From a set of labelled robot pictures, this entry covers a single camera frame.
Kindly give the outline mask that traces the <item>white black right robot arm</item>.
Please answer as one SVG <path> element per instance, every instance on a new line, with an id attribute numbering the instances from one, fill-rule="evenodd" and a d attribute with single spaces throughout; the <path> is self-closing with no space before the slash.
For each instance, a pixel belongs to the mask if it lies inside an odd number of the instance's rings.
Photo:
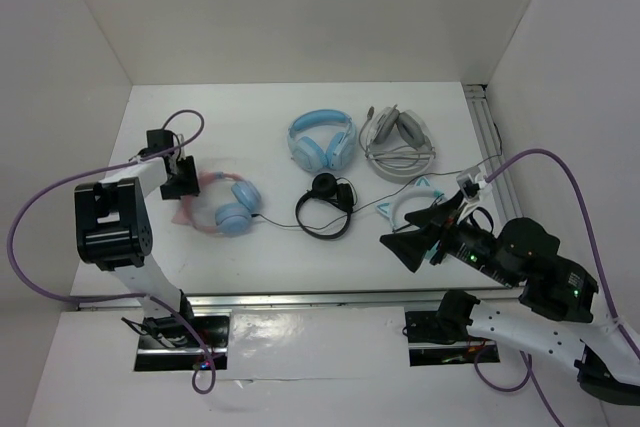
<path id="1" fill-rule="evenodd" d="M 512 348 L 556 360 L 577 375 L 587 394 L 610 404 L 639 403 L 639 337 L 611 315 L 592 311 L 599 293 L 594 277 L 559 255 L 560 241 L 532 219 L 508 221 L 499 234 L 481 228 L 462 213 L 454 198 L 406 214 L 412 230 L 381 236 L 411 272 L 423 262 L 449 258 L 473 268 L 504 287 L 518 287 L 519 303 L 537 320 L 501 313 L 460 289 L 447 291 L 428 322 L 409 327 L 426 342 L 451 344 L 484 337 Z"/>

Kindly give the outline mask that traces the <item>pink blue cat-ear headphones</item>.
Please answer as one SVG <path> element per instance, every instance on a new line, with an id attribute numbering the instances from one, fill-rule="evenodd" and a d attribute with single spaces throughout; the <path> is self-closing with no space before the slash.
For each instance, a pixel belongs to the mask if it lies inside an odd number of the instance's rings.
<path id="1" fill-rule="evenodd" d="M 230 182 L 234 201 L 211 210 L 197 201 L 196 196 L 185 196 L 180 200 L 171 223 L 189 226 L 207 235 L 238 236 L 246 233 L 262 203 L 255 185 L 238 174 L 221 171 L 201 172 L 197 179 L 202 190 L 214 184 Z"/>

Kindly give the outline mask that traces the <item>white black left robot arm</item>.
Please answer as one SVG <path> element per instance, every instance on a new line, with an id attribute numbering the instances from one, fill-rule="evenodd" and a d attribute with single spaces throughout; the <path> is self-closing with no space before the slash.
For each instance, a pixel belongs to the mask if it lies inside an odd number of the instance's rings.
<path id="1" fill-rule="evenodd" d="M 139 301 L 144 320 L 176 346 L 196 337 L 197 321 L 184 292 L 152 255 L 153 232 L 145 200 L 200 192 L 194 158 L 161 157 L 117 168 L 103 180 L 74 190 L 76 244 L 81 260 L 117 278 L 125 298 Z"/>

